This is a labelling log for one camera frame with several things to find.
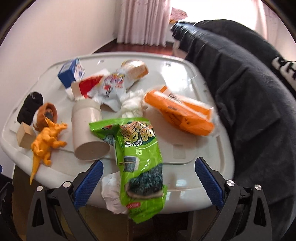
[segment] white table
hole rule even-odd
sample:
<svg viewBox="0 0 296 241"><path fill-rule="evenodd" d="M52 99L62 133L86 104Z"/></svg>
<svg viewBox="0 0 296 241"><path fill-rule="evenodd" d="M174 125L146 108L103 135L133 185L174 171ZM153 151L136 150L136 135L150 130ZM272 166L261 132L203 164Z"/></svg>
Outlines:
<svg viewBox="0 0 296 241"><path fill-rule="evenodd" d="M197 68L183 59L134 52L109 52L80 57L81 64L86 70L84 77L104 68L113 72L127 59L142 60L149 69L149 74L135 84L132 90L147 90L156 85L166 84L174 93L215 106ZM86 171L92 163L78 160L72 152L71 111L74 102L67 98L65 88L57 77L64 62L66 61L49 67L29 90L40 92L44 102L53 103L58 111L58 122L69 125L68 130L63 131L61 135L62 140L68 141L68 145L64 150L53 150L52 166L40 165L35 176L38 182L48 188L59 187L68 180L73 181L78 173ZM4 152L28 175L32 169L32 152L18 146L15 129L18 112L29 92L24 93L12 110L1 135L1 147ZM116 116L116 113L103 106L102 113L104 119ZM226 180L233 177L234 159L225 128L221 125L217 137L200 137L174 128L152 107L147 109L145 117L150 119L154 127L163 155L163 182L168 186L168 193L162 213L192 211L210 206L211 202L194 171L194 162L202 156L209 166L218 170ZM104 165L103 176L118 171L112 149L101 161ZM105 208L100 182L88 204Z"/></svg>

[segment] brown toy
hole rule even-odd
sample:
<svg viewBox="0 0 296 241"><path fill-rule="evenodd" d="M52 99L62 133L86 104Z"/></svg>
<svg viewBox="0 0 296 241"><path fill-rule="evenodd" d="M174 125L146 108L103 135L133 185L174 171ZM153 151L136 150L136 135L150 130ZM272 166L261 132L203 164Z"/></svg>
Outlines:
<svg viewBox="0 0 296 241"><path fill-rule="evenodd" d="M49 159L51 155L50 147L58 148L67 145L64 141L58 141L57 137L62 130L67 129L68 125L65 123L55 124L47 117L45 121L48 127L44 127L31 144L31 149L33 151L33 167L30 184L37 173L41 159L43 159L45 165L49 166L51 164L51 160Z"/></svg>
<svg viewBox="0 0 296 241"><path fill-rule="evenodd" d="M17 131L17 143L20 147L31 149L31 144L35 140L36 134L32 127L22 122Z"/></svg>
<svg viewBox="0 0 296 241"><path fill-rule="evenodd" d="M33 124L35 130L41 132L44 127L48 127L46 118L49 118L53 123L57 122L57 109L52 103L46 102L40 106L37 114L37 123Z"/></svg>

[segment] blue gripper pad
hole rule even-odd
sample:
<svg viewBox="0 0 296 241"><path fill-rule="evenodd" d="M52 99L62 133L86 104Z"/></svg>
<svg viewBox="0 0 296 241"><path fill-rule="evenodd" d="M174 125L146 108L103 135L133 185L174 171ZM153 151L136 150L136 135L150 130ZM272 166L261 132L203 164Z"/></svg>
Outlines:
<svg viewBox="0 0 296 241"><path fill-rule="evenodd" d="M98 161L97 164L89 171L87 176L83 179L81 184L75 191L74 206L76 209L85 207L89 197L91 196L94 188L98 184L103 175L103 163Z"/></svg>
<svg viewBox="0 0 296 241"><path fill-rule="evenodd" d="M200 158L195 161L195 172L207 192L211 203L219 209L222 208L224 205L223 190Z"/></svg>

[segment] orange snack package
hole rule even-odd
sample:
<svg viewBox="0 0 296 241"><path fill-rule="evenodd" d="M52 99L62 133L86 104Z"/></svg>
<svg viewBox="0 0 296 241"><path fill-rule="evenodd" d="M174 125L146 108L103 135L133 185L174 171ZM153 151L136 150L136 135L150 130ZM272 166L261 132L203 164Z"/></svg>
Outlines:
<svg viewBox="0 0 296 241"><path fill-rule="evenodd" d="M146 93L145 102L160 110L167 122L195 135L207 136L215 128L214 108L197 100L173 94L166 86Z"/></svg>

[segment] metal screw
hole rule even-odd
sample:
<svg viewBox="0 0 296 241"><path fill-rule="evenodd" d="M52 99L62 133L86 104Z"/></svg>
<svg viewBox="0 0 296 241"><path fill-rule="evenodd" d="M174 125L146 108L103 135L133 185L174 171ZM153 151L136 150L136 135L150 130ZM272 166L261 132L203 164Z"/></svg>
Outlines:
<svg viewBox="0 0 296 241"><path fill-rule="evenodd" d="M43 190L43 187L42 187L42 186L38 186L38 187L36 188L36 190L37 190L37 192L41 192L41 191Z"/></svg>
<svg viewBox="0 0 296 241"><path fill-rule="evenodd" d="M64 188L68 188L68 187L70 187L71 186L71 182L64 182L63 183L63 187Z"/></svg>
<svg viewBox="0 0 296 241"><path fill-rule="evenodd" d="M258 191L260 191L260 190L261 190L261 186L260 186L260 185L258 185L258 184L256 184L256 185L255 185L255 188L256 188Z"/></svg>
<svg viewBox="0 0 296 241"><path fill-rule="evenodd" d="M233 180L228 180L227 185L233 187L234 186L234 181Z"/></svg>

